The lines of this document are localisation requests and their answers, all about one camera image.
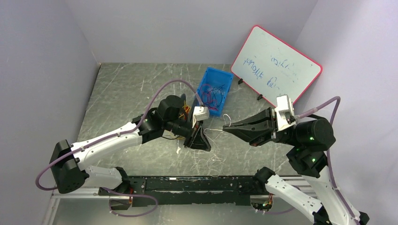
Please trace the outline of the blue plastic bin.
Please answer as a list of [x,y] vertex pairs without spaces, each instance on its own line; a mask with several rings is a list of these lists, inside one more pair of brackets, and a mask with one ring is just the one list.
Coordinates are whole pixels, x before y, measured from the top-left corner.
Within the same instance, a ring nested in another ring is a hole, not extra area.
[[208,67],[198,85],[197,93],[211,116],[221,117],[234,75]]

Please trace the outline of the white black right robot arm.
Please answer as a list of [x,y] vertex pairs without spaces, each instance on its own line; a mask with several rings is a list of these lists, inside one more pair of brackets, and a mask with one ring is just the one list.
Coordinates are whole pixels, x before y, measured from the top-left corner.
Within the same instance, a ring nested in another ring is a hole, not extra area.
[[270,141],[291,146],[291,167],[301,175],[316,197],[289,184],[267,167],[253,176],[257,192],[269,192],[299,210],[315,225],[365,225],[369,216],[356,210],[332,183],[326,151],[335,143],[332,125],[323,117],[297,123],[292,110],[268,108],[250,118],[223,126],[253,147]]

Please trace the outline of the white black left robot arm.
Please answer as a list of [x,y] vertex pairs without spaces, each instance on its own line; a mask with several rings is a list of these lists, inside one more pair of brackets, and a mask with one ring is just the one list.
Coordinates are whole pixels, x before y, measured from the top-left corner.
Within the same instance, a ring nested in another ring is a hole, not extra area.
[[202,127],[209,115],[209,109],[201,105],[186,112],[184,100],[171,95],[158,107],[150,108],[147,113],[112,132],[74,144],[62,140],[56,144],[50,160],[56,188],[61,194],[82,187],[131,194],[134,188],[123,168],[102,168],[93,166],[93,163],[118,150],[161,138],[165,131],[183,137],[186,148],[210,151],[211,146]]

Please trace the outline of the grey perforated cable spool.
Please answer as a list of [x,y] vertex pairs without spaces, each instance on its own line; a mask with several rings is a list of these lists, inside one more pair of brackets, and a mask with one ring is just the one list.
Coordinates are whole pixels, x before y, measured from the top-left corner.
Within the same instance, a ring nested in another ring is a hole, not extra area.
[[183,103],[182,108],[180,109],[179,115],[177,116],[177,120],[191,121],[192,122],[192,111],[195,105],[197,104],[197,99],[194,99],[193,105],[188,105],[186,100],[186,94],[182,94],[180,99]]

